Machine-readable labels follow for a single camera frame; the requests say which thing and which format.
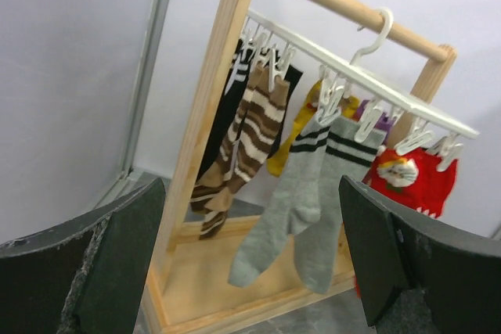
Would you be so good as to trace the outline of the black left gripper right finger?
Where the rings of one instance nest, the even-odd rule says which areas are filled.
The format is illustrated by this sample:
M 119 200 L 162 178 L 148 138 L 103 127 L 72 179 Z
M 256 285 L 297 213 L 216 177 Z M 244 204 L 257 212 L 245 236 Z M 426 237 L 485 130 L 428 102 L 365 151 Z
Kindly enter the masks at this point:
M 362 306 L 378 333 L 498 333 L 500 242 L 344 176 L 342 217 Z

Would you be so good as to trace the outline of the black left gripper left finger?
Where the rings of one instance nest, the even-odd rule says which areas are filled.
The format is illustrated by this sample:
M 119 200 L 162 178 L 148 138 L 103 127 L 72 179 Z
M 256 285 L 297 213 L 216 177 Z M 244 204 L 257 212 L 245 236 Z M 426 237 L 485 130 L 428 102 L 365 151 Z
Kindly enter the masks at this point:
M 1 245 L 3 333 L 132 333 L 164 209 L 157 178 Z

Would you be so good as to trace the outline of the red patterned Christmas sock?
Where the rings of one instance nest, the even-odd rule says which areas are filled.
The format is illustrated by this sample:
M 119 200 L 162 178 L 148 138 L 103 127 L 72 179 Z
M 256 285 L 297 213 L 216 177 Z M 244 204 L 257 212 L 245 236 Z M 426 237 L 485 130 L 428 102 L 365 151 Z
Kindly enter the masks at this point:
M 409 206 L 429 217 L 439 218 L 456 183 L 458 160 L 454 159 L 444 171 L 439 171 L 442 158 L 429 154 L 425 149 L 416 149 L 409 157 L 418 170 L 415 183 L 408 188 Z

